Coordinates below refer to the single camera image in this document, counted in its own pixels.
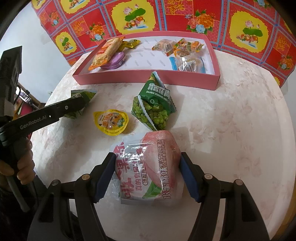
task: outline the orange bread package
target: orange bread package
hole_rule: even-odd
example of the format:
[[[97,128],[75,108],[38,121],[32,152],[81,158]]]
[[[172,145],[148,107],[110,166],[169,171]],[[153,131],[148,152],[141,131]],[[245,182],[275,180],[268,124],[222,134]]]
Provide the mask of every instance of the orange bread package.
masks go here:
[[[119,46],[122,43],[123,38],[113,38],[109,39],[103,47],[96,53],[92,64],[89,67],[89,70],[93,70],[97,67],[100,67],[106,64],[117,51]]]

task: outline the human hand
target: human hand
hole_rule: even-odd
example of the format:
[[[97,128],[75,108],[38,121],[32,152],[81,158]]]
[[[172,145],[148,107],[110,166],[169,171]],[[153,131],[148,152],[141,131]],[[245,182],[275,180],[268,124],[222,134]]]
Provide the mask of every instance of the human hand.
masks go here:
[[[17,168],[19,169],[17,173],[17,178],[21,181],[21,184],[25,185],[33,181],[35,177],[33,161],[33,152],[32,152],[32,142],[27,140],[27,152],[22,158],[17,162]],[[0,186],[9,190],[8,183],[5,176],[12,176],[14,170],[10,165],[0,160]]]

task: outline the blue flower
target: blue flower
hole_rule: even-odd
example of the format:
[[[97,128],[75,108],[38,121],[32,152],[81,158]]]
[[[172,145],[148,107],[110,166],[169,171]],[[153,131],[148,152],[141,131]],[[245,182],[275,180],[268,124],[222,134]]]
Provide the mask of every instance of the blue flower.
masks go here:
[[[203,34],[205,32],[205,27],[202,24],[197,24],[195,29],[199,34]]]
[[[260,5],[260,6],[265,6],[265,2],[264,2],[264,0],[257,0],[258,1],[258,4]]]
[[[101,35],[99,35],[99,34],[96,34],[94,37],[95,37],[96,40],[101,40],[102,39]]]

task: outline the metal bolt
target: metal bolt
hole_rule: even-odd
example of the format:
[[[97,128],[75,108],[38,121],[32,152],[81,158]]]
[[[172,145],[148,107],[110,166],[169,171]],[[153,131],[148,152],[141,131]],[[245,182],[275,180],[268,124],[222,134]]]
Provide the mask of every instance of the metal bolt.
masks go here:
[[[53,181],[52,181],[52,185],[53,185],[53,186],[58,185],[58,184],[59,184],[59,180],[56,179],[56,180],[53,180]]]
[[[91,176],[89,174],[84,174],[82,180],[88,180]]]
[[[240,180],[240,179],[236,179],[236,180],[235,180],[235,183],[236,183],[237,185],[239,185],[239,186],[241,186],[241,185],[244,184],[243,181]]]
[[[205,179],[210,180],[210,179],[212,179],[212,178],[213,178],[213,176],[212,176],[211,174],[209,174],[209,173],[206,173],[206,174],[205,174]]]

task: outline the purple container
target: purple container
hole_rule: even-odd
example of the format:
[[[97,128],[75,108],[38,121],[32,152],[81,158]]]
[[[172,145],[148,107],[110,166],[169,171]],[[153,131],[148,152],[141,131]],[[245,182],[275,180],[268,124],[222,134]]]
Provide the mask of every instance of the purple container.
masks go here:
[[[120,67],[126,59],[124,52],[118,52],[108,61],[107,64],[101,66],[101,69],[117,69]]]

